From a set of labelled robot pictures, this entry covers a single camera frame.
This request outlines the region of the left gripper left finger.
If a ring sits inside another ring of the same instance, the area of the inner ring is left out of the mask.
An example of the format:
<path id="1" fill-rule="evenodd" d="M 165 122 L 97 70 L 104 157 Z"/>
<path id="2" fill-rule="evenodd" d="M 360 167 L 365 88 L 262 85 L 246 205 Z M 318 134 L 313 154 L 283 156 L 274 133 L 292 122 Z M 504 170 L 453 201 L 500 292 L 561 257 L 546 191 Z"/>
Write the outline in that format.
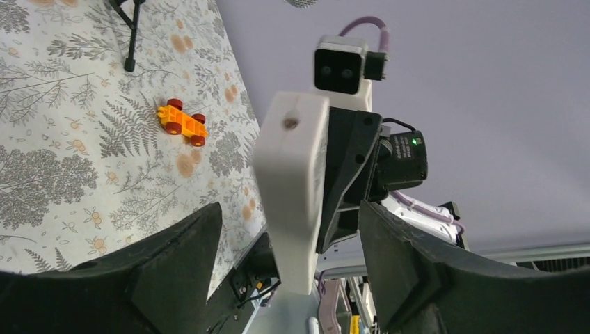
<path id="1" fill-rule="evenodd" d="M 218 203 L 69 271 L 1 274 L 2 333 L 203 333 Z"/>

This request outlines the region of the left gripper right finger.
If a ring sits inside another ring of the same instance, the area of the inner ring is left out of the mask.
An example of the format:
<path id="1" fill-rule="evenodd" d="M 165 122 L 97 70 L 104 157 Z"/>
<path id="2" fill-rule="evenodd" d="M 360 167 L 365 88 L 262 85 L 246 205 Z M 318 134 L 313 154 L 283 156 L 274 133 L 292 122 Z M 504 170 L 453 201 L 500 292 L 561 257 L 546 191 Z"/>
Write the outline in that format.
<path id="1" fill-rule="evenodd" d="M 359 228 L 385 333 L 588 333 L 589 270 L 496 262 L 424 232 L 372 202 Z"/>

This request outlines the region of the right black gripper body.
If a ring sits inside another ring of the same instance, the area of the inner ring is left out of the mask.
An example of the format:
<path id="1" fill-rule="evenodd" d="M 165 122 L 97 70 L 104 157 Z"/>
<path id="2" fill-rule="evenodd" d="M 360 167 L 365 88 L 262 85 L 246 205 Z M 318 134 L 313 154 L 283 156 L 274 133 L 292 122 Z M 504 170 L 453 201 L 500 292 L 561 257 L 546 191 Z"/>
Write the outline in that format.
<path id="1" fill-rule="evenodd" d="M 380 203 L 428 175 L 423 133 L 404 122 L 332 107 L 327 135 L 319 254 L 356 235 L 361 202 Z"/>

